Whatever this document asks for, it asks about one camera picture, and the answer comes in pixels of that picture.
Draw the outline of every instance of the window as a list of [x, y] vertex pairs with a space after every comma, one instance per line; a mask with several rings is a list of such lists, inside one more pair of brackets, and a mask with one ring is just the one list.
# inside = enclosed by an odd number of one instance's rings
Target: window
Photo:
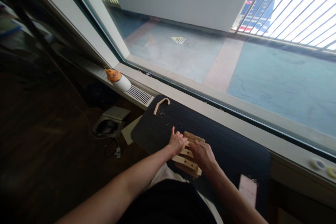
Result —
[[336, 0], [82, 1], [122, 62], [336, 156]]

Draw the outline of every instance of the black table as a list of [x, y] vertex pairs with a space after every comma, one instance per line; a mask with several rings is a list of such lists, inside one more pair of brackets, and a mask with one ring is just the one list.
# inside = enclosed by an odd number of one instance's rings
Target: black table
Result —
[[[163, 98], [166, 96], [158, 95], [150, 104], [131, 133], [133, 141], [153, 154], [168, 144], [173, 126], [175, 126], [175, 131], [181, 133], [189, 131], [204, 138], [211, 146], [219, 166], [237, 188], [241, 174], [257, 180], [259, 187], [256, 209], [262, 216], [265, 216], [271, 161], [268, 150], [172, 99], [169, 99], [170, 105], [166, 101], [162, 103], [154, 115], [156, 104]], [[201, 194], [216, 206], [224, 209], [216, 192], [204, 175], [194, 179], [175, 167], [171, 160], [168, 162], [168, 166], [190, 181]]]

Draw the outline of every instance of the hand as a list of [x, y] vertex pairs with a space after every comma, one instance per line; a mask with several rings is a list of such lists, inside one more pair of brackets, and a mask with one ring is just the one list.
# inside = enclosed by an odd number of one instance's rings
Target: hand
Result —
[[205, 172], [210, 171], [218, 166], [214, 153], [210, 145], [203, 142], [194, 141], [189, 147], [198, 166]]
[[188, 138], [184, 138], [179, 131], [175, 133], [175, 126], [172, 127], [168, 146], [172, 148], [174, 156], [181, 153], [187, 140]]

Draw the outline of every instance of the white bottle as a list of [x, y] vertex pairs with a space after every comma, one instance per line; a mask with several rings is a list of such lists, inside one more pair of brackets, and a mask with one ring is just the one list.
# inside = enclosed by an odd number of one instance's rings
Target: white bottle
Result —
[[130, 81], [123, 75], [120, 71], [114, 69], [105, 69], [107, 74], [107, 79], [112, 83], [112, 85], [122, 92], [126, 92], [131, 88]]

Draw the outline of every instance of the cable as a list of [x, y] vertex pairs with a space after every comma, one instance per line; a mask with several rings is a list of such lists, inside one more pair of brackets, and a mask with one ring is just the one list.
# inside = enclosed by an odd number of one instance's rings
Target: cable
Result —
[[[103, 138], [98, 138], [98, 137], [94, 136], [94, 135], [92, 134], [92, 132], [91, 132], [90, 121], [89, 121], [89, 119], [87, 118], [87, 116], [85, 115], [84, 111], [81, 110], [81, 109], [77, 106], [77, 104], [73, 101], [73, 99], [70, 97], [70, 95], [68, 94], [68, 92], [64, 89], [64, 87], [62, 87], [62, 89], [63, 89], [64, 93], [66, 94], [66, 96], [68, 97], [68, 99], [71, 101], [71, 103], [75, 106], [75, 108], [76, 108], [79, 112], [82, 113], [82, 115], [83, 115], [84, 118], [86, 119], [87, 126], [88, 126], [88, 130], [89, 130], [89, 134], [90, 134], [94, 139], [97, 139], [97, 140], [106, 139], [106, 138], [111, 138], [111, 141], [105, 146], [104, 156], [105, 156], [106, 158], [110, 158], [110, 157], [112, 157], [112, 156], [117, 156], [117, 158], [120, 158], [120, 156], [121, 156], [121, 152], [120, 152], [120, 145], [119, 145], [119, 140], [118, 140], [118, 138], [113, 138], [113, 137], [108, 136], [108, 135], [105, 135], [105, 134], [102, 134], [102, 135], [106, 136], [106, 137], [103, 137]], [[116, 139], [116, 140], [117, 140], [117, 148], [116, 148], [116, 150], [114, 151], [114, 153], [113, 153], [112, 155], [107, 156], [107, 155], [106, 155], [106, 150], [107, 150], [107, 148], [109, 147], [109, 145], [110, 145], [111, 143], [113, 143], [113, 139]]]
[[90, 121], [89, 121], [89, 119], [86, 117], [84, 111], [81, 110], [81, 109], [77, 106], [77, 104], [71, 99], [71, 97], [68, 95], [68, 93], [67, 93], [65, 90], [64, 90], [64, 92], [65, 92], [66, 96], [68, 97], [68, 99], [72, 102], [72, 104], [78, 109], [79, 112], [82, 113], [82, 115], [83, 115], [84, 118], [86, 119], [87, 126], [89, 127], [89, 134], [90, 134], [94, 139], [97, 139], [97, 140], [110, 138], [110, 136], [107, 136], [107, 135], [105, 135], [106, 137], [103, 137], [103, 138], [98, 138], [98, 137], [94, 136], [94, 135], [92, 134], [92, 132], [91, 132]]

